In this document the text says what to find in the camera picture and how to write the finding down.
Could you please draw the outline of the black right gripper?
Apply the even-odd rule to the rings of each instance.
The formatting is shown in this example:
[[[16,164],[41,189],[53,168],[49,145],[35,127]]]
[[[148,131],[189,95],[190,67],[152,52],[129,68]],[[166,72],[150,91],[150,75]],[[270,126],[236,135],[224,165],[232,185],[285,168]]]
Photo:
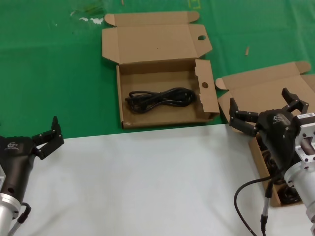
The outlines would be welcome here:
[[[259,132],[278,169],[287,170],[292,165],[295,153],[292,112],[299,110],[300,114],[306,114],[309,105],[287,88],[283,88],[282,97],[287,103],[282,109],[268,110],[259,115],[239,110],[234,98],[231,98],[229,125],[249,136],[255,136]]]

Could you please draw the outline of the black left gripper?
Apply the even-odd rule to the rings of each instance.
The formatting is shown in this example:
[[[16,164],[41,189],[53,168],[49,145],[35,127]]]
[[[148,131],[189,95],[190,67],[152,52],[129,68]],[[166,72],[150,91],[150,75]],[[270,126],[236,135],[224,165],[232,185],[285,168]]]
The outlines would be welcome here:
[[[57,116],[53,117],[51,130],[30,137],[1,137],[0,165],[6,175],[1,193],[22,201],[30,173],[33,169],[35,144],[45,144],[36,151],[44,160],[64,144],[61,126]]]

